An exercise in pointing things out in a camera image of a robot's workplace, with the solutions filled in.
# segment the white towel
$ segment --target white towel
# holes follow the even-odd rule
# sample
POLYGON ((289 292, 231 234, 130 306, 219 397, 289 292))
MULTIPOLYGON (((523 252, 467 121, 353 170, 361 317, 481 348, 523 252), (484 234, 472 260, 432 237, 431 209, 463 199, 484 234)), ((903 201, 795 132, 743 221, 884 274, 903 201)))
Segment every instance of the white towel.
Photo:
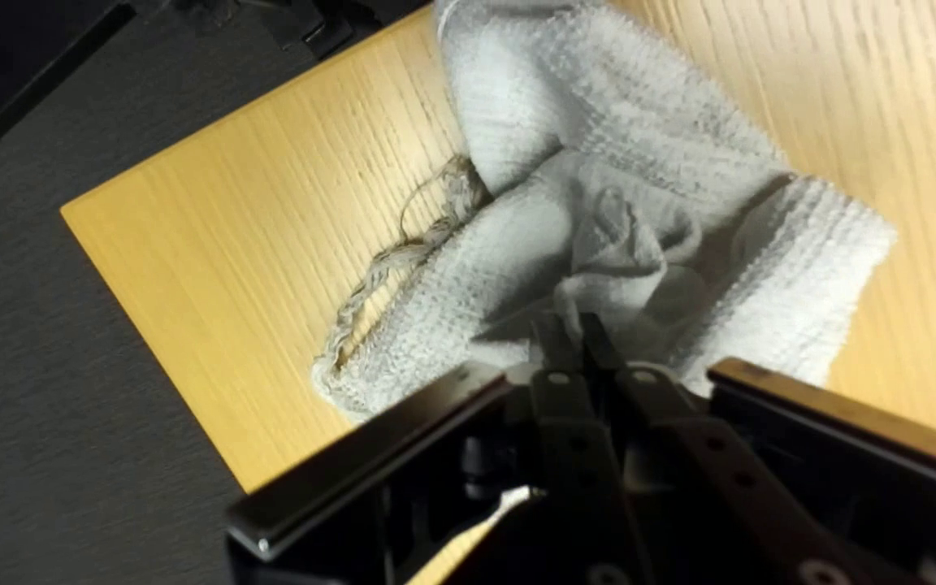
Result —
POLYGON ((375 415, 448 366, 537 355, 531 323, 597 311, 628 359, 708 393, 738 355, 826 383, 895 231, 777 147, 678 49, 597 0, 439 0, 467 155, 493 201, 464 199, 341 357, 345 306, 317 388, 375 415))

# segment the light wood surface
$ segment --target light wood surface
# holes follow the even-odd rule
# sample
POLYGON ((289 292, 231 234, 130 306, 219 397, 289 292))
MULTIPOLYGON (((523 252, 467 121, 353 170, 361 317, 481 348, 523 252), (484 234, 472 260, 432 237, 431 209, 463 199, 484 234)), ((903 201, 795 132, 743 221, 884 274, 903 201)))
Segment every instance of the light wood surface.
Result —
MULTIPOLYGON (((902 228, 831 388, 936 427, 936 4, 628 0, 902 228)), ((64 203, 245 487, 336 440, 309 365, 402 199, 463 150, 415 14, 64 203)))

